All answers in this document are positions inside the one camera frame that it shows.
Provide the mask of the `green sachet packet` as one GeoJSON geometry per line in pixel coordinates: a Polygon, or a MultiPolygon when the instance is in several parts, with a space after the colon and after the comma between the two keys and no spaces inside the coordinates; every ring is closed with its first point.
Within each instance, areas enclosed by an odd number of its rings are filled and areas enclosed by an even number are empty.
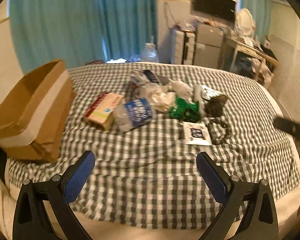
{"type": "Polygon", "coordinates": [[[180,97],[175,98],[174,105],[168,111],[173,119],[197,123],[201,120],[199,102],[188,102],[180,97]]]}

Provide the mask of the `pink white medicine box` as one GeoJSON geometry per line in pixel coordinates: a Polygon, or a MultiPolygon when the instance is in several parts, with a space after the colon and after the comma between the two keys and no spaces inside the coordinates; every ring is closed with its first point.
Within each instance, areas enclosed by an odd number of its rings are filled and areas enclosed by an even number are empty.
{"type": "Polygon", "coordinates": [[[92,124],[104,131],[109,130],[114,122],[114,109],[123,103],[124,95],[103,92],[89,106],[83,115],[85,122],[92,124]]]}

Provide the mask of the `dark crumpled foil wrapper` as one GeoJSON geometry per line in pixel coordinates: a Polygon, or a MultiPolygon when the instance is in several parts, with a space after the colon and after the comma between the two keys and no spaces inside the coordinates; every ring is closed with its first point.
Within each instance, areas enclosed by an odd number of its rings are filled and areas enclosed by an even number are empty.
{"type": "Polygon", "coordinates": [[[202,85],[201,96],[206,101],[204,111],[207,116],[218,118],[223,115],[223,108],[229,99],[225,94],[202,85]]]}

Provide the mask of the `brown cardboard box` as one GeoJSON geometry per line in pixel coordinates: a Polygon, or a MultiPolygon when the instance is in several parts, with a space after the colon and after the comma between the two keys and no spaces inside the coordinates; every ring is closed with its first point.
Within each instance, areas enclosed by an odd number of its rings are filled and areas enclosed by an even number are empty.
{"type": "Polygon", "coordinates": [[[63,60],[27,73],[0,105],[0,148],[16,160],[54,163],[74,97],[63,60]]]}

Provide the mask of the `white black printed sachet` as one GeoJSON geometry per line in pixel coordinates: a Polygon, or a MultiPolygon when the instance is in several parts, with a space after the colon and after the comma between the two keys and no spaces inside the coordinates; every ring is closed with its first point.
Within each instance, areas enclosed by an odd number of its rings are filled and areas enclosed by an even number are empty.
{"type": "Polygon", "coordinates": [[[211,138],[203,123],[183,122],[185,144],[211,146],[211,138]]]}

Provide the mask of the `white dressing table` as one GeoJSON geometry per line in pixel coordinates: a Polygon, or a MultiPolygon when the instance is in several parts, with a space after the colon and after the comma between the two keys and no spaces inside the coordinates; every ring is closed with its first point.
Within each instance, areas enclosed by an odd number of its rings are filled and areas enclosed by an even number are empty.
{"type": "Polygon", "coordinates": [[[258,77],[260,74],[260,69],[263,64],[266,65],[266,62],[269,62],[269,65],[271,67],[274,67],[274,69],[279,68],[279,66],[280,66],[279,61],[277,61],[277,59],[275,59],[274,57],[271,57],[271,56],[267,55],[266,53],[261,52],[258,49],[252,48],[252,47],[246,45],[245,43],[239,42],[236,39],[224,36],[223,41],[222,41],[222,46],[221,46],[221,52],[220,52],[219,59],[218,59],[217,68],[224,69],[225,60],[227,57],[229,57],[231,55],[232,59],[230,62],[229,72],[233,72],[238,53],[244,53],[248,57],[256,58],[260,61],[259,66],[256,68],[256,73],[254,76],[255,81],[259,80],[258,77]]]}

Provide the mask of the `white rolled tube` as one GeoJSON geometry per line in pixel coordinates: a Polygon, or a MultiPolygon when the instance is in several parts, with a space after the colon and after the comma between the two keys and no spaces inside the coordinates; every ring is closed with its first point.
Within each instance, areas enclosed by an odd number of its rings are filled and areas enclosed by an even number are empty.
{"type": "Polygon", "coordinates": [[[193,91],[194,102],[198,102],[199,113],[201,117],[205,116],[204,101],[202,98],[202,85],[195,85],[193,91]]]}

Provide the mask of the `oval white vanity mirror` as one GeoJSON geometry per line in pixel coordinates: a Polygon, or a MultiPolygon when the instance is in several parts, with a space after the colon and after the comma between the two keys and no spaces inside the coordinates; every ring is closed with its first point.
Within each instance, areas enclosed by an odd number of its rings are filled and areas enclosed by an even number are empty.
{"type": "Polygon", "coordinates": [[[255,21],[247,8],[241,9],[236,14],[235,31],[239,36],[250,37],[255,30],[255,21]]]}

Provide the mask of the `grey white checkered cloth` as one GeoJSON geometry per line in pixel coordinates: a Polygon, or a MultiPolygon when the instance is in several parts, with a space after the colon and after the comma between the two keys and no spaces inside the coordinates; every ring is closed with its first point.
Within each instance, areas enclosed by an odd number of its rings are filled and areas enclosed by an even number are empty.
{"type": "Polygon", "coordinates": [[[97,64],[73,68],[76,91],[57,162],[26,164],[12,160],[10,183],[46,181],[63,173],[84,151],[96,156],[95,168],[71,208],[90,219],[148,229],[203,229],[220,210],[196,167],[203,146],[187,145],[183,123],[168,114],[122,133],[101,131],[82,117],[102,92],[131,96],[132,71],[149,69],[190,87],[206,85],[228,97],[222,119],[231,127],[210,157],[243,181],[269,182],[280,199],[300,186],[300,162],[289,137],[273,127],[279,111],[269,93],[254,80],[222,70],[170,64],[97,64]]]}

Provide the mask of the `grey mini fridge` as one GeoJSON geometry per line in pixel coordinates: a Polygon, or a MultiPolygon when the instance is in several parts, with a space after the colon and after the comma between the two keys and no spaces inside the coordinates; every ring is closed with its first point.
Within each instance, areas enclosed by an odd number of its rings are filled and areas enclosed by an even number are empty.
{"type": "Polygon", "coordinates": [[[196,43],[193,64],[216,69],[223,44],[223,32],[208,24],[199,24],[196,30],[196,43]]]}

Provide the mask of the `crumpled white plastic bag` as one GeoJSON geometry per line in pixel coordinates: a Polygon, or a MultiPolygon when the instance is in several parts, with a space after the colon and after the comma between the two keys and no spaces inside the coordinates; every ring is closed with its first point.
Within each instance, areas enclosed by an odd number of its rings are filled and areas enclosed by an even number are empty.
{"type": "Polygon", "coordinates": [[[168,80],[166,85],[148,82],[136,89],[137,98],[146,98],[157,111],[168,112],[175,105],[177,97],[190,100],[193,92],[183,81],[168,80]]]}

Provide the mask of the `white suitcase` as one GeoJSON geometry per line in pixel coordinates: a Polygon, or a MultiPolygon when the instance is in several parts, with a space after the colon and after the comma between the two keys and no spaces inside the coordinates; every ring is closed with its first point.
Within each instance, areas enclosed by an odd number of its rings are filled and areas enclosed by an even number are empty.
{"type": "Polygon", "coordinates": [[[196,35],[177,29],[171,34],[171,64],[193,65],[196,35]]]}

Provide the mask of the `crushed blue label water bottle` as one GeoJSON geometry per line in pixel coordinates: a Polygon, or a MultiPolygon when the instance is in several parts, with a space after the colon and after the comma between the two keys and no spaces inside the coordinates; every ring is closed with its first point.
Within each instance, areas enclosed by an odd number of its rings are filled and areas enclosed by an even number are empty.
{"type": "Polygon", "coordinates": [[[115,122],[121,132],[128,132],[145,125],[156,117],[154,104],[147,98],[134,99],[114,109],[115,122]]]}

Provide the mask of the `clear large water jug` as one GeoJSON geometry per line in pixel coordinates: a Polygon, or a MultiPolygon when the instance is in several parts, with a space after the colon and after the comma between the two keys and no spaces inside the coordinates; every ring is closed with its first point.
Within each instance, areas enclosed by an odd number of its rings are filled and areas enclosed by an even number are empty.
{"type": "Polygon", "coordinates": [[[140,60],[143,62],[154,62],[154,63],[159,62],[158,53],[155,44],[145,43],[145,47],[143,48],[140,55],[140,60]]]}

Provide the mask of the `dark patterned box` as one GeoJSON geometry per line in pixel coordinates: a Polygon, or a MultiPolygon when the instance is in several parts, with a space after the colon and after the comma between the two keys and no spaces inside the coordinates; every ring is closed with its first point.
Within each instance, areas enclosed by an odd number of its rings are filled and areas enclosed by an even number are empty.
{"type": "Polygon", "coordinates": [[[85,65],[90,65],[90,64],[103,64],[103,63],[104,63],[103,60],[95,60],[95,61],[87,62],[85,65]]]}

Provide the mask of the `teal curtain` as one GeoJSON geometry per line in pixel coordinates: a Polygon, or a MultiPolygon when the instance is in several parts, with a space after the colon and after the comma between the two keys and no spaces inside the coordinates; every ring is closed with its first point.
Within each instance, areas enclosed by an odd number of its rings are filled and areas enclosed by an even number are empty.
{"type": "Polygon", "coordinates": [[[157,0],[10,0],[9,12],[23,73],[55,59],[128,59],[157,40],[157,0]]]}

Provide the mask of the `black wall television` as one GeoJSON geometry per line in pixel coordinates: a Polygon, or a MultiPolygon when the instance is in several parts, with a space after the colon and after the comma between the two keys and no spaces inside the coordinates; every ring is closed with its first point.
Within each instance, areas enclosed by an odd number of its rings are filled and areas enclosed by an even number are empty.
{"type": "Polygon", "coordinates": [[[233,0],[194,0],[194,11],[216,16],[228,22],[235,21],[236,2],[233,0]]]}

